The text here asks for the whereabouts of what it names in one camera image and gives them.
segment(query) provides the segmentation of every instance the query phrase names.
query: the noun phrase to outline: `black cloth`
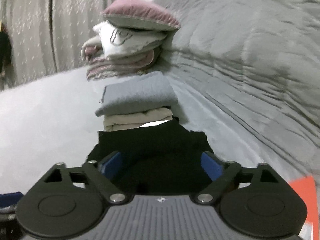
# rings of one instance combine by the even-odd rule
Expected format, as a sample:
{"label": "black cloth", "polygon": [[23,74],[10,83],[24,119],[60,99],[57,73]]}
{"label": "black cloth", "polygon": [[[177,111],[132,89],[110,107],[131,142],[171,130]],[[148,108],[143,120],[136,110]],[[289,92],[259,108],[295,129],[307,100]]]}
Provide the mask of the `black cloth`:
{"label": "black cloth", "polygon": [[188,131],[176,120],[158,126],[100,131],[99,143],[87,161],[100,161],[113,151],[124,155],[124,168],[112,182],[129,194],[190,194],[211,183],[200,163],[202,152],[213,152],[205,133]]}

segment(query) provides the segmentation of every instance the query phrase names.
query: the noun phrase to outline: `pink pillow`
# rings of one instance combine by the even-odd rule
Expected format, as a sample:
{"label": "pink pillow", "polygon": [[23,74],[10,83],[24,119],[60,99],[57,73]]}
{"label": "pink pillow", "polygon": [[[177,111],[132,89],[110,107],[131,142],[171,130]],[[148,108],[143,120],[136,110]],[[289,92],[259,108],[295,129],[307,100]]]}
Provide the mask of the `pink pillow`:
{"label": "pink pillow", "polygon": [[143,0],[116,0],[101,14],[118,28],[149,31],[174,31],[180,28],[178,20],[169,11]]}

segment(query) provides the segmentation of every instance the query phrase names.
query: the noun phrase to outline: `blue object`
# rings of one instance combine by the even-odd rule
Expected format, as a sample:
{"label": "blue object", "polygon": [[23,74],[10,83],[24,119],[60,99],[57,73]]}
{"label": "blue object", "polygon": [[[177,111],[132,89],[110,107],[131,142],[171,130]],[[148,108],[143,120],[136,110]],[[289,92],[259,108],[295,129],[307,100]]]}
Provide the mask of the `blue object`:
{"label": "blue object", "polygon": [[201,167],[207,173],[212,181],[215,181],[222,175],[223,168],[220,164],[216,163],[209,155],[202,153]]}
{"label": "blue object", "polygon": [[16,205],[22,197],[23,194],[21,192],[2,194],[0,195],[0,208]]}
{"label": "blue object", "polygon": [[101,164],[101,173],[107,179],[113,179],[114,176],[118,173],[118,171],[122,167],[122,155],[121,152],[115,154],[111,159],[109,159],[106,163]]}

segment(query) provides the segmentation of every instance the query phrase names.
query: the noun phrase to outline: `curtain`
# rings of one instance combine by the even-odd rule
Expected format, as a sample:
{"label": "curtain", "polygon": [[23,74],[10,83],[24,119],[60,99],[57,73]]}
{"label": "curtain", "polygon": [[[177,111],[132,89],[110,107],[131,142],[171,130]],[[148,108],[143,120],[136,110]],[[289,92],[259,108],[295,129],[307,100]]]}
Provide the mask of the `curtain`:
{"label": "curtain", "polygon": [[21,85],[56,72],[51,44],[51,0],[6,0],[6,24],[12,40],[13,68],[9,86]]}
{"label": "curtain", "polygon": [[92,27],[103,21],[100,12],[113,1],[53,0],[52,33],[58,72],[81,66],[81,47],[95,35]]}

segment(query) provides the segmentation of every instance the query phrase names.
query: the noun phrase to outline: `orange object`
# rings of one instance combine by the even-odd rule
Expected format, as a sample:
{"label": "orange object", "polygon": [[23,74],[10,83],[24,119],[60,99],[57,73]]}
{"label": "orange object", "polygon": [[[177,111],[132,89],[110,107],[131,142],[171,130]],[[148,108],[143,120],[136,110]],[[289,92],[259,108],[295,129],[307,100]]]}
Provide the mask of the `orange object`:
{"label": "orange object", "polygon": [[289,185],[303,199],[308,210],[307,219],[301,230],[300,237],[304,240],[319,240],[317,195],[313,177],[303,177],[289,182]]}

